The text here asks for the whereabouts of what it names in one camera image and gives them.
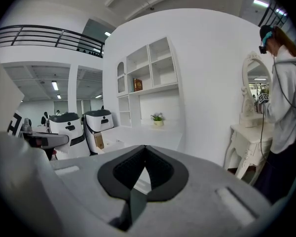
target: potted plant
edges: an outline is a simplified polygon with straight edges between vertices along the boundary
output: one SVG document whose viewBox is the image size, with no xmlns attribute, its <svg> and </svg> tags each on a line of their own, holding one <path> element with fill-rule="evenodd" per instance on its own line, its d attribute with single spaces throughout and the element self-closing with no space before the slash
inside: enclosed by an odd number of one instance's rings
<svg viewBox="0 0 296 237">
<path fill-rule="evenodd" d="M 163 117 L 162 113 L 156 113 L 155 115 L 151 115 L 153 119 L 153 124 L 156 126 L 163 126 Z"/>
</svg>

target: book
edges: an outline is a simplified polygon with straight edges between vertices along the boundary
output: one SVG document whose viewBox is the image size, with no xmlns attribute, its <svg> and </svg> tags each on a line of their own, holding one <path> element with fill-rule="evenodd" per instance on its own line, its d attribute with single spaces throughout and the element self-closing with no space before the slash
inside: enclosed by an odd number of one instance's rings
<svg viewBox="0 0 296 237">
<path fill-rule="evenodd" d="M 133 82 L 134 82 L 134 91 L 139 91 L 139 90 L 143 90 L 143 81 L 133 78 Z"/>
</svg>

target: long hair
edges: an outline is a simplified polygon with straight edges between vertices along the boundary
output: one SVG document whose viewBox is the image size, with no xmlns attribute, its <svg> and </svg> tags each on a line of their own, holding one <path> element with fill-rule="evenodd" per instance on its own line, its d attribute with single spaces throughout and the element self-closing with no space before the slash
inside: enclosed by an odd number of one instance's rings
<svg viewBox="0 0 296 237">
<path fill-rule="evenodd" d="M 274 27 L 274 38 L 281 45 L 284 45 L 293 57 L 296 57 L 296 45 L 289 37 L 282 31 L 281 28 Z"/>
</svg>

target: person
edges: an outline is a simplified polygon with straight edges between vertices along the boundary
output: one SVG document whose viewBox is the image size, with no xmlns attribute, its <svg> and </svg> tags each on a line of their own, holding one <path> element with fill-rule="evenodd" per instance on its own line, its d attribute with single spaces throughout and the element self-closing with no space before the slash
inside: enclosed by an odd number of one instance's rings
<svg viewBox="0 0 296 237">
<path fill-rule="evenodd" d="M 48 114 L 47 112 L 44 112 L 44 116 L 41 117 L 40 123 L 46 126 L 47 121 L 48 121 Z"/>
<path fill-rule="evenodd" d="M 279 27 L 262 26 L 260 38 L 276 57 L 272 96 L 261 109 L 264 118 L 274 123 L 274 132 L 267 162 L 254 187 L 275 203 L 288 194 L 296 177 L 296 117 L 290 105 L 296 106 L 296 46 Z"/>
</svg>

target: white cabinet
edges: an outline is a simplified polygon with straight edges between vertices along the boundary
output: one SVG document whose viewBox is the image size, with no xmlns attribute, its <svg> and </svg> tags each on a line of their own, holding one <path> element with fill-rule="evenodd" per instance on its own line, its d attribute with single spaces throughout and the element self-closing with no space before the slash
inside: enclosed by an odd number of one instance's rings
<svg viewBox="0 0 296 237">
<path fill-rule="evenodd" d="M 178 124 L 178 120 L 183 118 L 177 114 L 180 107 L 176 99 L 182 98 L 179 97 L 178 64 L 175 64 L 173 54 L 174 48 L 168 38 L 163 37 L 125 57 L 125 65 L 120 69 L 123 72 L 117 67 L 117 79 L 120 80 L 118 85 L 121 85 L 118 87 L 117 97 L 122 126 L 147 126 L 150 122 L 152 125 L 150 115 L 162 110 L 168 112 L 168 117 L 172 118 L 167 120 L 165 116 L 165 124 Z M 134 91 L 134 79 L 142 81 L 142 90 Z M 172 90 L 171 94 L 163 93 L 168 90 Z"/>
</svg>

